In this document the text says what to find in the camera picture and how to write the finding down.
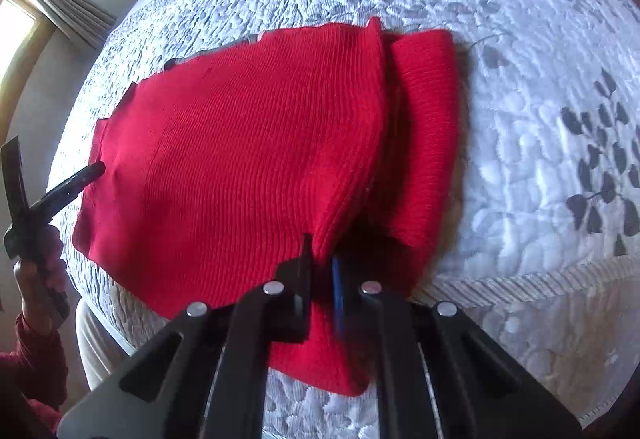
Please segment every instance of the person's hand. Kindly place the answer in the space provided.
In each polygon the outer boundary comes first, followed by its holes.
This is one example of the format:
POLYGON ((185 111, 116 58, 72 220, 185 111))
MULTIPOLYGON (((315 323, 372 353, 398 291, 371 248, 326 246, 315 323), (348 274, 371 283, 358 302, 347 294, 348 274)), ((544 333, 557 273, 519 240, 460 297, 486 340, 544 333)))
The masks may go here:
MULTIPOLYGON (((42 254, 46 257, 47 277, 44 279, 45 287, 63 292, 67 287, 68 277, 66 275, 66 262, 60 259, 63 246, 58 228, 47 226, 40 235, 38 242, 42 254)), ((51 319, 34 297, 31 286, 33 281, 40 281, 37 266, 28 260, 20 261, 14 267, 14 275, 22 295, 22 316, 27 325, 38 334, 48 335, 53 328, 51 319)))

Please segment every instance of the window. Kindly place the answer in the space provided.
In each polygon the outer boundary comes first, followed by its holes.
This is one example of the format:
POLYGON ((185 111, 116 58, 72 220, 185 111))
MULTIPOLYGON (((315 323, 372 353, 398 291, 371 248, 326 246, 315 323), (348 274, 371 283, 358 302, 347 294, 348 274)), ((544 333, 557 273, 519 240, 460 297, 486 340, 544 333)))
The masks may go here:
POLYGON ((55 30, 28 0, 0 2, 0 144, 33 66, 55 30))
POLYGON ((0 81, 35 23, 36 19, 12 0, 0 3, 0 81))

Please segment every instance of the metal rivet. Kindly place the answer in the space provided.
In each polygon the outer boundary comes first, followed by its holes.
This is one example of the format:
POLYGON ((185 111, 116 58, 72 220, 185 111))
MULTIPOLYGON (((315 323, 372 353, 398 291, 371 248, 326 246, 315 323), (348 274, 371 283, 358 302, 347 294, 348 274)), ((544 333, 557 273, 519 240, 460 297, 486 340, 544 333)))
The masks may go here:
POLYGON ((453 316, 458 312, 458 308, 453 302, 440 302, 436 310, 440 316, 453 316))
POLYGON ((204 302, 191 302, 187 306, 187 314, 192 318, 202 316, 207 312, 207 304, 204 302))
POLYGON ((280 294, 284 291, 284 284, 277 280, 270 280, 262 286, 262 290, 267 294, 280 294))
POLYGON ((364 294, 379 294, 382 291, 382 285, 380 285, 380 282, 376 282, 375 280, 367 280, 366 282, 363 282, 360 289, 364 294))

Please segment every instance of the red sleeve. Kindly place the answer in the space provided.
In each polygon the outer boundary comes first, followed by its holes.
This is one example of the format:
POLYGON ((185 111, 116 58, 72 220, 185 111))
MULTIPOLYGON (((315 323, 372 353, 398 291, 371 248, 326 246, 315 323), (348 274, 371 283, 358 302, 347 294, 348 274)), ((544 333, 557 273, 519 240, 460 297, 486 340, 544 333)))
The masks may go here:
POLYGON ((62 419, 60 412, 53 410, 50 406, 43 405, 35 399, 30 399, 27 403, 49 430, 53 433, 58 431, 58 425, 62 419))
POLYGON ((58 409, 66 399, 65 352, 57 331, 42 336, 32 331, 22 314, 15 320, 15 352, 0 353, 0 367, 13 375, 26 399, 58 409))

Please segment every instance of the red sweater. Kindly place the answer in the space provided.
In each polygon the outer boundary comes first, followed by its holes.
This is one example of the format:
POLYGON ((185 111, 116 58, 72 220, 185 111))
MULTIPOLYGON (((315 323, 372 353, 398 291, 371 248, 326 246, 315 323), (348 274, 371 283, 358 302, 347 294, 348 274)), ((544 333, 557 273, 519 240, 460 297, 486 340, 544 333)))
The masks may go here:
POLYGON ((330 258, 357 248, 408 294, 438 238, 458 145, 450 33, 371 19, 267 32, 132 85, 97 124, 74 245, 160 315, 234 303, 313 236, 311 334, 270 365, 354 395, 330 258))
POLYGON ((15 334, 15 352, 0 353, 0 369, 13 377, 33 411, 55 433, 62 418, 58 409, 66 399, 68 373, 60 335, 57 331, 49 336, 37 334, 22 314, 15 320, 15 334))

